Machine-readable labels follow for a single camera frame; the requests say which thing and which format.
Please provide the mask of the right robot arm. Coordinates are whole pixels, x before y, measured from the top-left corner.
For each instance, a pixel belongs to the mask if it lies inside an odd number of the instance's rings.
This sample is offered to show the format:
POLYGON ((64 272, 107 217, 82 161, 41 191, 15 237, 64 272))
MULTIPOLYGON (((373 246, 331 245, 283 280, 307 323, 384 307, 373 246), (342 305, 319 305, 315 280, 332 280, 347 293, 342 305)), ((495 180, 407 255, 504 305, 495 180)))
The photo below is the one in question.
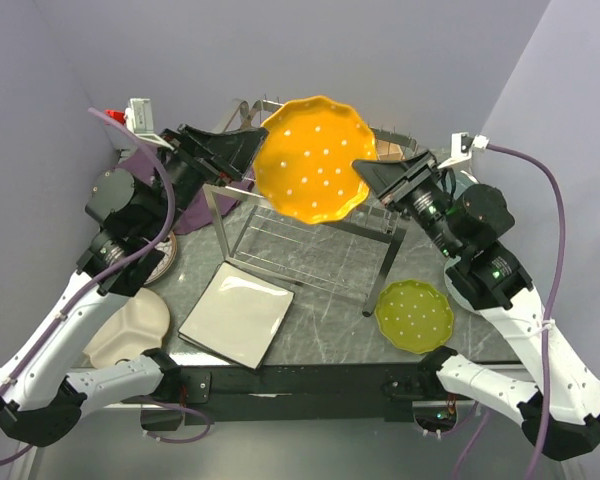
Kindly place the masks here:
POLYGON ((474 183, 452 195, 429 151, 403 161, 356 160, 352 167, 387 210, 407 214, 449 259, 452 293, 501 334, 531 377, 520 383, 441 346, 418 366, 422 393, 459 394, 497 411, 552 460, 593 451, 600 444, 600 380, 500 242, 515 223, 501 191, 474 183))

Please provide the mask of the metal dish rack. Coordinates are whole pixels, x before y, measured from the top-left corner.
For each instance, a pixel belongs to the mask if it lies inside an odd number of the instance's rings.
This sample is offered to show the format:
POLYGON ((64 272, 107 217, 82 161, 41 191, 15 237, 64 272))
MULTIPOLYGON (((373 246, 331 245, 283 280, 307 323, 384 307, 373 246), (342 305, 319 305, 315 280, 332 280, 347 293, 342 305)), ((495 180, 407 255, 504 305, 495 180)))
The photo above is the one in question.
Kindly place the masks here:
POLYGON ((366 200, 342 220, 307 225, 273 210, 256 189, 203 189, 225 262, 268 280, 357 301, 372 315, 408 220, 366 200))

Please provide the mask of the floral patterned plate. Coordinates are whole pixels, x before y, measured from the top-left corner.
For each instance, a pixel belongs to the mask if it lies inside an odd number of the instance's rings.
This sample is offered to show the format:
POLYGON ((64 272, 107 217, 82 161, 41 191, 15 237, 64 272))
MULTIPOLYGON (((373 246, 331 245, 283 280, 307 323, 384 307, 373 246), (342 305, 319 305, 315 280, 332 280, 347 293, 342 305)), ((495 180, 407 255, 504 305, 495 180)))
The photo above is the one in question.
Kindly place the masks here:
POLYGON ((170 232, 169 235, 160 243, 158 243, 155 249, 163 254, 160 262, 152 271, 151 275, 145 281, 144 285, 148 286, 158 279, 160 279, 164 274, 168 272, 171 268, 172 264, 177 258, 177 238, 174 232, 170 232))

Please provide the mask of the purple cloth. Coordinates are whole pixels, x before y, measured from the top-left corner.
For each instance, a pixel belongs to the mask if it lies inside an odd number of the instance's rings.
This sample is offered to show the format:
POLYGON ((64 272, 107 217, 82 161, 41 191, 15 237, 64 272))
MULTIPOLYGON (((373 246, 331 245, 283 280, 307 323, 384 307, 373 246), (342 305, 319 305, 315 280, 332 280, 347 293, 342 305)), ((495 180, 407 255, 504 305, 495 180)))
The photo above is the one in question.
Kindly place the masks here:
MULTIPOLYGON (((140 151, 136 150, 126 156, 122 155, 119 167, 130 172, 143 183, 150 185, 154 168, 150 160, 140 151)), ((240 201, 229 196, 220 195, 217 198, 217 207, 222 217, 232 212, 240 201)), ((212 215, 202 191, 198 192, 186 211, 174 224, 173 232, 176 235, 187 235, 200 230, 212 223, 212 215)))

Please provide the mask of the square cream plate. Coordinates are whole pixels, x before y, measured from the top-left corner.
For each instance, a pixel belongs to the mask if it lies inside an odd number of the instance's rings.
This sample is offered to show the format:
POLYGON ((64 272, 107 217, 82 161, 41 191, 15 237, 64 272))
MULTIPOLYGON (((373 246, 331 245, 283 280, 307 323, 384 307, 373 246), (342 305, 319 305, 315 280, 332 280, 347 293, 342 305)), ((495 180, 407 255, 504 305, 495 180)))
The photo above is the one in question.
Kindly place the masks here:
POLYGON ((292 291, 224 262, 178 333, 223 353, 264 360, 293 300, 292 291))
POLYGON ((181 332, 179 332, 177 334, 177 336, 180 340, 184 341, 189 346, 193 346, 193 347, 197 348, 200 352, 204 352, 205 354, 207 354, 209 356, 213 356, 217 359, 220 359, 220 360, 224 361, 225 363, 229 362, 232 364, 240 365, 242 367, 250 368, 252 370, 259 369, 263 364, 262 357, 247 358, 247 357, 243 357, 241 355, 223 353, 222 351, 211 348, 211 347, 206 346, 196 340, 193 340, 192 338, 190 338, 187 335, 182 334, 181 332))

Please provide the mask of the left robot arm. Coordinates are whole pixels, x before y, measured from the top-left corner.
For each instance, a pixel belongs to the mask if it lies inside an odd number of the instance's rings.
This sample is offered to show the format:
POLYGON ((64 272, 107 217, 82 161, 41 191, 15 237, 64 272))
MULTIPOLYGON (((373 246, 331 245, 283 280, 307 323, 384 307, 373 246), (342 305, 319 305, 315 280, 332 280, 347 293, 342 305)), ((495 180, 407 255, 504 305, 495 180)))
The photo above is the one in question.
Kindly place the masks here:
POLYGON ((100 328, 144 286, 157 249, 207 184, 242 179, 267 138, 264 128, 210 133, 181 125, 151 151, 145 183, 115 168, 96 181, 86 213, 99 230, 59 301, 25 345, 0 368, 0 429, 31 446, 51 445, 90 413, 146 397, 175 400, 180 366, 158 347, 84 373, 73 365, 100 328))

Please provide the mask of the wooden compartment tray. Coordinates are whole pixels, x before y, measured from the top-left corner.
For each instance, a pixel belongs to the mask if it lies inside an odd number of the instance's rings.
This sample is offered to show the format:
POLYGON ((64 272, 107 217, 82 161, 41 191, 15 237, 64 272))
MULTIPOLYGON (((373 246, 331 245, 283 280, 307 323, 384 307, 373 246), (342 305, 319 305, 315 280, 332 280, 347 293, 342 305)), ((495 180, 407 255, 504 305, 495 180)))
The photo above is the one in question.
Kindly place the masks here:
POLYGON ((375 147, 380 161, 401 161, 405 159, 404 149, 399 144, 377 140, 375 147))

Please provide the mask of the mint floral plate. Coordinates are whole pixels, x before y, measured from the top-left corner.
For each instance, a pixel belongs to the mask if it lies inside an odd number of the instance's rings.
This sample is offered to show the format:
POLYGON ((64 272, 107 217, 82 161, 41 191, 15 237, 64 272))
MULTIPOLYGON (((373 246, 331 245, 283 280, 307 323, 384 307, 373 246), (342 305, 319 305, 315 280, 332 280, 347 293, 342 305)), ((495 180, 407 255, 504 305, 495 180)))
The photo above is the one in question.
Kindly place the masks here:
POLYGON ((460 294, 460 292, 456 289, 456 287, 453 285, 452 280, 449 276, 449 274, 447 273, 447 270, 449 268, 451 268, 452 266, 454 266, 454 263, 451 261, 448 261, 443 270, 444 270, 444 283, 445 283, 445 287, 448 291, 448 293, 450 294, 450 296, 453 298, 453 300, 464 310, 475 314, 476 311, 473 309, 472 305, 470 304, 470 302, 460 294))

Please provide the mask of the cream round bowl plate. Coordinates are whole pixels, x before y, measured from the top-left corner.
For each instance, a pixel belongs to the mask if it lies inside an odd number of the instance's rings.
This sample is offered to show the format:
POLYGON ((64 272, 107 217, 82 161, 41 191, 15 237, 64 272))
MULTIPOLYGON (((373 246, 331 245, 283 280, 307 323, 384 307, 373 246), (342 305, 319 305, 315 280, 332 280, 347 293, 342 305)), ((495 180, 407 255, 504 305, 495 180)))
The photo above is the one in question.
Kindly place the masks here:
POLYGON ((105 322, 83 353, 97 369, 133 360, 145 350, 161 347, 170 324, 167 304, 143 288, 105 322))

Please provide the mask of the teal round plate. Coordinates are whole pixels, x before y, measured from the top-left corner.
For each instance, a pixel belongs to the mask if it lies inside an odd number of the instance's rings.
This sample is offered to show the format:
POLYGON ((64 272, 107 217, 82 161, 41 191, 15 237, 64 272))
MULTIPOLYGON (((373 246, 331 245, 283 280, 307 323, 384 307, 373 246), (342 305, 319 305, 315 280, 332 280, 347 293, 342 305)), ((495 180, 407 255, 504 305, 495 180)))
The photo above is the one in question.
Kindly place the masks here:
POLYGON ((468 171, 457 169, 455 171, 456 184, 459 190, 466 190, 470 186, 479 184, 479 181, 468 171))

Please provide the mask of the orange plate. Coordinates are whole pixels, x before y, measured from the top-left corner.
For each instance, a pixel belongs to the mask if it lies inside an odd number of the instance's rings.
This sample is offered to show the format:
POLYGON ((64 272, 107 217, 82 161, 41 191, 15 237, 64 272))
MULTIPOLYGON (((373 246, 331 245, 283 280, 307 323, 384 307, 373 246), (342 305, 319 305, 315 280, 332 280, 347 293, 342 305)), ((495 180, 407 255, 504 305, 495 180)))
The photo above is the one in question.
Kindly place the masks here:
POLYGON ((353 162, 375 162, 376 139, 352 106, 325 96, 290 100, 263 127, 255 183, 277 213, 308 225, 337 222, 366 200, 353 162))

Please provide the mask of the green polka dot plate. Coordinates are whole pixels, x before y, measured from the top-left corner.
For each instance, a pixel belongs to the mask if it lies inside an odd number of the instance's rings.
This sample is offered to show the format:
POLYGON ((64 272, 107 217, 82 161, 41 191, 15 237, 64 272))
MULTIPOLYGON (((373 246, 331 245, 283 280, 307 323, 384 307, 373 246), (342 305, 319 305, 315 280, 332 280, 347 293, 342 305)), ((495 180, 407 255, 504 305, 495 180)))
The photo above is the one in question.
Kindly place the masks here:
POLYGON ((395 348, 416 355, 444 346, 454 329, 447 297, 419 280, 389 284, 378 296, 374 315, 380 333, 395 348))

